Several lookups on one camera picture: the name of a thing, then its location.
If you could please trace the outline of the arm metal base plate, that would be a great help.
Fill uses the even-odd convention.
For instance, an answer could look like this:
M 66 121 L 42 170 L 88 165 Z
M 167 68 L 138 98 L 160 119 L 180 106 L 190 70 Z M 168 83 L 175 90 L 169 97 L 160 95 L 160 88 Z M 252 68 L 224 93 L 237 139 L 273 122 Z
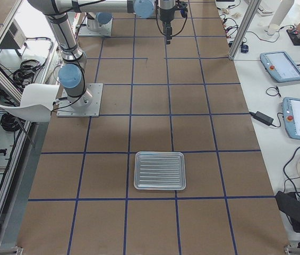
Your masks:
M 86 92 L 76 101 L 75 98 L 68 97 L 65 89 L 63 89 L 62 97 L 67 97 L 67 99 L 60 101 L 58 106 L 60 109 L 57 110 L 56 115 L 58 117 L 98 117 L 102 92 L 102 83 L 87 83 Z
M 79 37 L 110 37 L 112 33 L 113 20 L 101 24 L 96 20 L 85 19 L 84 26 L 78 32 Z

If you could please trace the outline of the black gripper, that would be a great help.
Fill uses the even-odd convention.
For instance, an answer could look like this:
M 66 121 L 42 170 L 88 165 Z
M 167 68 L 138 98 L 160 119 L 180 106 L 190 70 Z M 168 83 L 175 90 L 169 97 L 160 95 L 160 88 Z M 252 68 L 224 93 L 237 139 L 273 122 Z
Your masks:
M 184 1 L 165 1 L 159 0 L 157 1 L 157 17 L 162 22 L 162 29 L 159 27 L 159 22 L 157 20 L 157 27 L 162 35 L 165 36 L 166 45 L 171 44 L 172 40 L 172 26 L 171 22 L 175 18 L 175 12 L 179 11 L 181 16 L 185 19 L 182 28 L 177 35 L 180 34 L 186 24 L 187 21 L 187 2 Z

